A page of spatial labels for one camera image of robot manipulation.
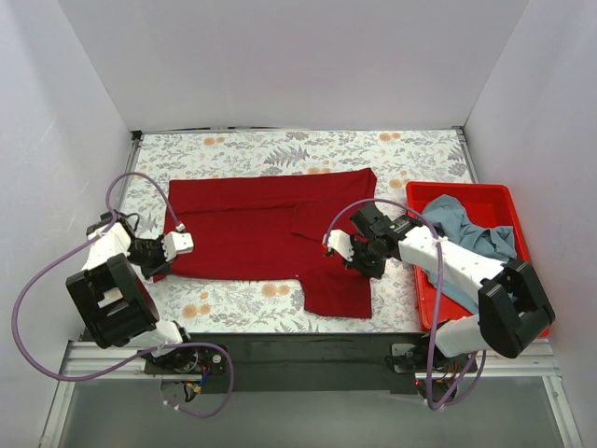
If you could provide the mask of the red t-shirt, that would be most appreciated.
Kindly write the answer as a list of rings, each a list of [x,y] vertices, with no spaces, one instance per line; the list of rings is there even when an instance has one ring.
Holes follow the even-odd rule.
[[[173,180],[168,199],[194,249],[172,275],[213,280],[288,280],[302,287],[307,312],[372,316],[368,278],[323,248],[329,227],[349,232],[344,207],[374,195],[369,168],[320,175]]]

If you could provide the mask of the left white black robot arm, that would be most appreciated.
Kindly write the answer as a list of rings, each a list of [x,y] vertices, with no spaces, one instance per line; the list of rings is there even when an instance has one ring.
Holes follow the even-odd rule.
[[[173,262],[193,251],[192,236],[183,225],[156,239],[134,235],[128,217],[111,223],[106,213],[89,226],[90,251],[80,272],[66,279],[66,288],[89,331],[102,348],[133,344],[153,347],[154,358],[189,341],[188,333],[174,321],[160,317],[145,280],[167,274]]]

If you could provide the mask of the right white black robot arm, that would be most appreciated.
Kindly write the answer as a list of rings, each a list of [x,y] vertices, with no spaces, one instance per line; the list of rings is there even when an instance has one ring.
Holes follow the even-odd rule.
[[[523,259],[501,261],[478,255],[416,217],[396,219],[367,202],[350,218],[357,233],[332,230],[326,247],[349,269],[379,279],[388,259],[398,259],[450,284],[476,306],[466,317],[441,324],[429,334],[435,355],[450,359],[482,350],[517,357],[555,321],[555,312],[534,267]]]

